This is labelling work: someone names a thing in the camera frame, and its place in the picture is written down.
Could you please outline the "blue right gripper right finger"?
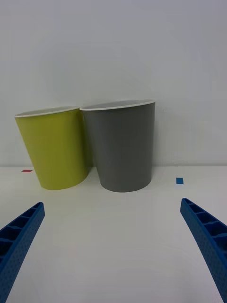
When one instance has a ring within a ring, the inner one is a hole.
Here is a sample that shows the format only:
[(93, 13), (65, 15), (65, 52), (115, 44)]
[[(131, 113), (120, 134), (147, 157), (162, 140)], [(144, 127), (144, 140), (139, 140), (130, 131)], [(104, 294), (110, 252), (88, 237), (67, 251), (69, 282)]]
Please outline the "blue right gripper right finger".
[(180, 213), (208, 266), (223, 302), (227, 301), (227, 226), (187, 198)]

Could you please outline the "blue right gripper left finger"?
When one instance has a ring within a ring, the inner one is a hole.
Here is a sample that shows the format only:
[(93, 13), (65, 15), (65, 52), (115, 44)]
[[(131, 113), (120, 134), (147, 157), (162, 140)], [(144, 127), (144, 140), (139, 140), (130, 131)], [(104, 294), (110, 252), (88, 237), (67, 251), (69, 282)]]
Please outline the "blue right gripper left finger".
[(44, 217), (44, 204), (39, 202), (1, 229), (0, 302), (6, 302)]

